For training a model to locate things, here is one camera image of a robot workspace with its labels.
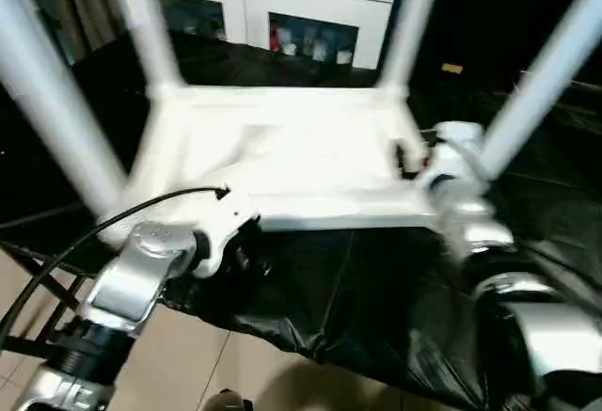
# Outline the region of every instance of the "glass cabinet door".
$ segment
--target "glass cabinet door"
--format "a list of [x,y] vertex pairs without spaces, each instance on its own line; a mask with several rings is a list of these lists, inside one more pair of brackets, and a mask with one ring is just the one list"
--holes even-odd
[[212,0],[159,0],[168,30],[227,40],[224,8]]
[[245,0],[159,0],[170,30],[246,43]]
[[375,69],[390,8],[373,0],[246,0],[247,43]]

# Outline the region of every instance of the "tile floor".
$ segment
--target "tile floor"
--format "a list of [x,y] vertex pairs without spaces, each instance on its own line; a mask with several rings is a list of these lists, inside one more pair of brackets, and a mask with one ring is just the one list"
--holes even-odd
[[[4,314],[28,276],[1,251],[0,272]],[[57,278],[63,282],[69,275]],[[35,336],[55,303],[48,292],[38,291],[14,334]],[[11,353],[0,356],[0,411],[10,409],[38,363]],[[361,375],[318,366],[263,340],[164,307],[155,310],[117,385],[110,411],[196,411],[226,387],[253,401],[257,411],[394,411],[401,399],[398,390]],[[404,408],[435,411],[442,406],[411,397]]]

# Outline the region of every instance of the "black tarp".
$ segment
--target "black tarp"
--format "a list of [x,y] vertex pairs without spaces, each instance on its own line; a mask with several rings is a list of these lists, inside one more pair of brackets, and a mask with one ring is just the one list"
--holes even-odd
[[[204,85],[369,86],[369,71],[331,69],[244,46],[176,35],[182,75]],[[145,81],[127,38],[74,69],[97,118],[130,167],[149,105]],[[449,119],[487,124],[505,97],[431,81],[414,84],[410,105],[422,128]],[[537,131],[491,194],[517,234],[545,238],[577,268],[600,274],[599,184],[595,132],[556,121]],[[597,114],[590,115],[597,119]],[[0,142],[3,221],[78,202],[76,194],[8,98],[9,127]],[[92,218],[73,211],[14,229],[1,238],[56,253]],[[427,229],[359,229],[264,234],[259,257],[267,275],[223,269],[208,280],[171,283],[165,303],[227,329],[246,332],[318,362],[364,373],[459,408],[490,407],[480,371],[472,299],[446,276],[446,258]],[[70,260],[94,273],[111,253],[95,243]],[[519,397],[508,398],[511,406]]]

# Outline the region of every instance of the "item on shelf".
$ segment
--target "item on shelf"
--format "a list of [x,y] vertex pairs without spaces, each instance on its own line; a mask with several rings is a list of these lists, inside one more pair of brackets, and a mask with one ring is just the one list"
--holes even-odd
[[226,31],[223,28],[218,28],[215,30],[215,39],[220,41],[227,41]]
[[305,27],[303,34],[303,55],[313,56],[313,42],[316,39],[318,33],[318,26],[314,24],[308,24]]
[[320,30],[320,38],[325,42],[326,52],[325,52],[325,60],[326,62],[334,62],[337,56],[337,40],[338,40],[338,32],[337,28],[334,28],[333,25],[326,25],[322,30]]
[[278,44],[280,45],[280,48],[290,44],[293,40],[293,32],[291,32],[291,29],[288,27],[279,26],[276,29],[276,33],[278,35]]
[[354,54],[351,51],[338,51],[337,52],[337,64],[338,65],[348,65],[351,63]]
[[282,52],[284,53],[284,55],[295,56],[295,54],[297,53],[297,45],[292,42],[289,42],[288,44],[282,46]]
[[182,26],[182,32],[187,33],[188,35],[196,35],[197,34],[197,22],[190,21],[188,24],[184,24]]
[[278,52],[278,35],[276,33],[277,24],[275,22],[270,23],[270,51]]
[[326,61],[328,54],[328,44],[324,40],[316,40],[313,44],[312,58],[317,61]]

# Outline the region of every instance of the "white tube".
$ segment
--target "white tube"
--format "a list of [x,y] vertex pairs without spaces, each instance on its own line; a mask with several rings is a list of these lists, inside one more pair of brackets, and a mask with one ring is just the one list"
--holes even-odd
[[119,6],[142,62],[150,96],[182,86],[158,0],[119,0]]
[[575,0],[485,135],[481,163],[494,180],[539,126],[602,35],[602,0]]
[[0,0],[0,20],[0,73],[8,92],[89,209],[105,214],[125,185],[117,157],[25,1]]
[[403,0],[379,87],[403,87],[407,90],[410,73],[434,2],[435,0]]

